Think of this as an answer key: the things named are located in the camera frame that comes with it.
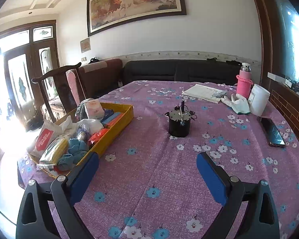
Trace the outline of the lemon print tissue pack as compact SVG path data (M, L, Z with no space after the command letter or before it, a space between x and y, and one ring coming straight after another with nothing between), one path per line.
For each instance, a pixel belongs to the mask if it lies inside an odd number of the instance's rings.
M56 164L58 160L67 152L69 137L67 135L57 136L46 148L39 160L39 164Z

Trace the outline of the blue towel cloth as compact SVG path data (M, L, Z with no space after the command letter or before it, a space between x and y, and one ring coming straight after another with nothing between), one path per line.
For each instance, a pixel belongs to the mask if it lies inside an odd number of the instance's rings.
M67 152L61 156L57 163L57 168L60 171L71 170L89 151L84 140L73 138L69 140L68 145Z

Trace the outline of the red label wet wipes pack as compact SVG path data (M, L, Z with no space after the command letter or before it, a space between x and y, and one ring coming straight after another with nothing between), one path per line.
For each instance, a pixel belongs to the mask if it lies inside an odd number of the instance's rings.
M62 135L62 128L48 120L45 120L38 137L27 152L37 158L40 158L51 142L59 135Z

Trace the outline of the white cloth bag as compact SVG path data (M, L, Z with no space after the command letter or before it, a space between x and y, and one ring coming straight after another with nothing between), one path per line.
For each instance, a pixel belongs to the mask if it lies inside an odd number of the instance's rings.
M89 134L94 134L104 128L98 119L83 119L74 123L71 116L67 116L59 126L62 129L62 134L70 136L74 136L82 127L85 127Z

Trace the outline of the blue white plastic bag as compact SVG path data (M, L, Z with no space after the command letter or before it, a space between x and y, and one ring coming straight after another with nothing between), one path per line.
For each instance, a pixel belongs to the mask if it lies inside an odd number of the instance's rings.
M84 141L85 143L87 143L90 138L90 133L84 128L78 128L75 137L79 141Z

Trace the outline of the red plastic bag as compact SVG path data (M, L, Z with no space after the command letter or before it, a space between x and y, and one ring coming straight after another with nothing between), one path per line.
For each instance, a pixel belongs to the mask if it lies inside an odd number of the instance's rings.
M102 128L100 131L95 132L88 140L88 146L92 148L94 145L96 145L99 140L108 132L107 128Z

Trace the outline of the black box pack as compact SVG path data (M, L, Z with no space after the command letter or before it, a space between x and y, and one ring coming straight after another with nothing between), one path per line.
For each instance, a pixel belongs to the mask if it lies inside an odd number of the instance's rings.
M77 121L80 121L82 119L87 119L87 114L85 110L85 103L80 103L80 105L77 107L77 110L75 112L75 119Z

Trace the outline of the blue orange sponge pack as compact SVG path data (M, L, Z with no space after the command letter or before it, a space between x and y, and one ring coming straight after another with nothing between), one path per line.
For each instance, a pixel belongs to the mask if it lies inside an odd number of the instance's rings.
M110 128L123 116L122 112L114 112L111 116L103 120L101 123L105 128Z

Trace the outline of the black smartphone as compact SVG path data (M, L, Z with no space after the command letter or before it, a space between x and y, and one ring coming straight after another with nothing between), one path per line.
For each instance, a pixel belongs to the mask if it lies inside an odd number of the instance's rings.
M284 148L286 146L284 139L270 118L258 117L257 120L265 134L269 146L280 148Z

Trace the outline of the purple floral tablecloth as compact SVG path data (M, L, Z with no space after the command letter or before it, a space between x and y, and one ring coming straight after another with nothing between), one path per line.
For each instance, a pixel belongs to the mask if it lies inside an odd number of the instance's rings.
M201 238L218 211L196 166L206 152L229 175L269 182L281 238L299 225L299 140L268 102L286 147L269 146L257 117L186 97L189 83L134 81L101 101L129 104L134 118L107 148L76 210L95 238ZM189 135L171 136L165 113L181 101L197 115Z

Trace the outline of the white plastic jar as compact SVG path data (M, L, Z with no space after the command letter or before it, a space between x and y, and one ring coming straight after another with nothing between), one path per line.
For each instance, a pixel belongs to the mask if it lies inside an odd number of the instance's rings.
M254 84L248 98L250 112L258 117L262 116L269 100L270 92L258 84Z

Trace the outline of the dark wooden chair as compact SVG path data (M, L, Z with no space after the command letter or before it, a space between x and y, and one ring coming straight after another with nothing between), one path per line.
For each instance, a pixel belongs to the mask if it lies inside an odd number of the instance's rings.
M74 96L71 92L70 86L67 81L67 75L66 73L70 70L74 70L77 73L78 82L81 86L81 90L83 93L83 98L86 99L86 88L82 80L82 75L80 73L79 67L81 66L81 62L77 63L76 65L66 65L62 66L60 68L50 70L41 77L38 78L32 78L32 83L38 84L39 89L41 92L41 95L43 97L43 101L46 105L46 108L48 110L49 116L51 117L52 122L56 122L56 118L54 117L54 114L52 112L51 106L49 104L49 99L46 95L45 88L43 86L43 81L46 80L49 77L53 78L55 88L57 90L58 96L62 102L63 108L66 113L69 113L71 110L75 109L77 107L77 104L74 100Z

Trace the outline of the black motor with gear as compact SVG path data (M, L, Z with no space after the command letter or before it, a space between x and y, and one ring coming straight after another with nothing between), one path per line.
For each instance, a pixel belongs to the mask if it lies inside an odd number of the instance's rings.
M185 101L182 100L180 106L165 113L168 117L168 132L171 136L184 138L189 135L191 120L196 120L197 115L194 111L188 109Z

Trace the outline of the pink thermos bottle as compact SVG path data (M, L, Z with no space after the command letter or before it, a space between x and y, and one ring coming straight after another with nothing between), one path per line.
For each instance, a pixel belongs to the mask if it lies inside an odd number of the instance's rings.
M241 96L248 99L250 96L251 88L253 86L252 71L250 64L241 64L240 72L237 75L237 80L237 94L240 94Z

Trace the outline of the wooden sideboard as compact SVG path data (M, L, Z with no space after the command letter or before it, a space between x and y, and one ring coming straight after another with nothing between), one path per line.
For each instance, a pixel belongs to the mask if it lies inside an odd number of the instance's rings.
M276 107L299 140L299 95L282 83L273 81L267 74L282 75L282 37L278 21L278 9L274 0L254 0L261 33L260 84L273 94L270 102Z

